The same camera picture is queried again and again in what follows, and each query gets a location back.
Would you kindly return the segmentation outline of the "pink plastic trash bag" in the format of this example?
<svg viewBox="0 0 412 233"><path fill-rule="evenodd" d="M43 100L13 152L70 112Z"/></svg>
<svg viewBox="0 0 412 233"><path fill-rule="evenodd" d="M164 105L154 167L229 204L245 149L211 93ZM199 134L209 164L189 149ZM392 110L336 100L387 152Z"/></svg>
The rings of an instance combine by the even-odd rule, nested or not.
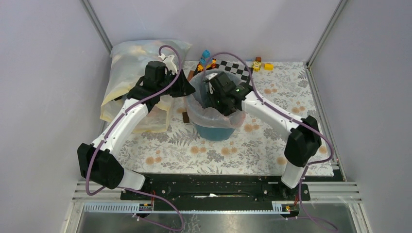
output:
<svg viewBox="0 0 412 233"><path fill-rule="evenodd" d="M194 75L189 83L195 88L195 92L183 97L183 102L186 107L189 119L191 122L202 127L209 128L239 128L245 118L244 111L236 110L234 113L224 116L218 110L210 106L210 101L207 96L209 92L209 84L205 83L205 79L210 74L226 74L235 84L240 84L241 79L229 71L222 70L207 70L205 74L202 72Z"/></svg>

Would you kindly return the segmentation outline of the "teal plastic trash bin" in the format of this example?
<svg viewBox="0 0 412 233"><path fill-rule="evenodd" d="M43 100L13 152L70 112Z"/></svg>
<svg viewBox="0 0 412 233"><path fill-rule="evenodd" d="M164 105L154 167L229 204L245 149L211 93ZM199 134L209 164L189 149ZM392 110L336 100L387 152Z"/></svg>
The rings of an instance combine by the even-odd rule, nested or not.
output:
<svg viewBox="0 0 412 233"><path fill-rule="evenodd" d="M199 136L209 141L224 141L230 138L233 128L210 128L194 124Z"/></svg>

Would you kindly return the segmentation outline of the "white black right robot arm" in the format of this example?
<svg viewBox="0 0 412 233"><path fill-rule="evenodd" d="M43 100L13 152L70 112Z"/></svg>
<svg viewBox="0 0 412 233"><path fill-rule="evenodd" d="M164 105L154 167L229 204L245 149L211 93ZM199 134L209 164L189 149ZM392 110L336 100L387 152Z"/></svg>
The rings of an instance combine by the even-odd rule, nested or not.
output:
<svg viewBox="0 0 412 233"><path fill-rule="evenodd" d="M284 155L287 160L281 181L272 196L285 200L298 199L298 184L309 159L322 142L317 120L308 116L298 118L264 99L248 82L235 84L224 72L203 75L210 106L227 116L236 110L259 118L286 139Z"/></svg>

